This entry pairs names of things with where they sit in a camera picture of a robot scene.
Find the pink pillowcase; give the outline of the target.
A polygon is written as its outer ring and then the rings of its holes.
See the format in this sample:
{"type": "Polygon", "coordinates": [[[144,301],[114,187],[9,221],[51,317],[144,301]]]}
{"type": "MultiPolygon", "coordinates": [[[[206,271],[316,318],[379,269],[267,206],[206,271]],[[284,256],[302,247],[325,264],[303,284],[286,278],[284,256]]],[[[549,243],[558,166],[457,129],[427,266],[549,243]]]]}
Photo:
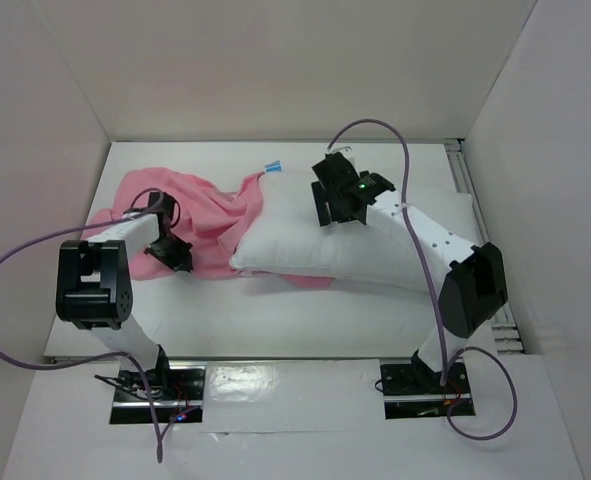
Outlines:
{"type": "Polygon", "coordinates": [[[132,203],[142,208],[147,201],[136,195],[158,188],[179,202],[172,232],[192,245],[193,275],[206,280],[233,278],[240,272],[231,268],[229,261],[263,210],[260,180],[264,175],[262,171],[252,173],[237,191],[224,192],[206,179],[167,168],[133,170],[122,179],[112,206],[97,211],[90,222],[119,219],[132,203]]]}

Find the white pillow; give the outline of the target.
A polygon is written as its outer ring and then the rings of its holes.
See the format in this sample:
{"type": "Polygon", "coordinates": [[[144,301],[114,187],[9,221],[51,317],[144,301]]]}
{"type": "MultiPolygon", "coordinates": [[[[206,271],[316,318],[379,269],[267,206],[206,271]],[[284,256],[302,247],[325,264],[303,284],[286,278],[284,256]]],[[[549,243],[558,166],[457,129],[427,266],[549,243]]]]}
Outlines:
{"type": "Polygon", "coordinates": [[[312,174],[295,171],[270,172],[262,177],[263,210],[231,257],[232,268],[427,290],[408,234],[398,244],[358,221],[320,227],[313,181],[312,174]]]}

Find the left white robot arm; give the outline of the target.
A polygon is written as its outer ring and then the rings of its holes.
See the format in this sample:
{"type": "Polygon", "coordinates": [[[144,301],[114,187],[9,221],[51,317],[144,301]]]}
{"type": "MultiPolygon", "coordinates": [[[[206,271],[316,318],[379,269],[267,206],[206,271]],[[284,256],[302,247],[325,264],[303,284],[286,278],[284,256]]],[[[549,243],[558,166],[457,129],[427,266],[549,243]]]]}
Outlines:
{"type": "Polygon", "coordinates": [[[175,198],[156,189],[145,193],[145,207],[129,207],[100,234],[61,244],[55,306],[61,320],[90,332],[109,351],[126,353],[126,384],[159,399],[171,390],[173,376],[163,347],[134,317],[129,261],[143,253],[173,272],[190,272],[192,244],[172,232],[179,214],[175,198]]]}

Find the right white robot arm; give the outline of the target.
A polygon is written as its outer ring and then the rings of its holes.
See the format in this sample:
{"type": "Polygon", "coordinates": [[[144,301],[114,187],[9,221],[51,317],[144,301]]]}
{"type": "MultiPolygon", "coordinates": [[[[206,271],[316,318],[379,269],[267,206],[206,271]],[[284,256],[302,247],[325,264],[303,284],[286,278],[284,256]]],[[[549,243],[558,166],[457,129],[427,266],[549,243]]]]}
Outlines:
{"type": "Polygon", "coordinates": [[[340,152],[328,153],[312,170],[319,224],[358,221],[418,256],[436,314],[436,327],[413,354],[411,379],[423,392],[446,383],[457,352],[507,303],[503,256],[491,242],[476,245],[411,205],[394,184],[355,169],[340,152]]]}

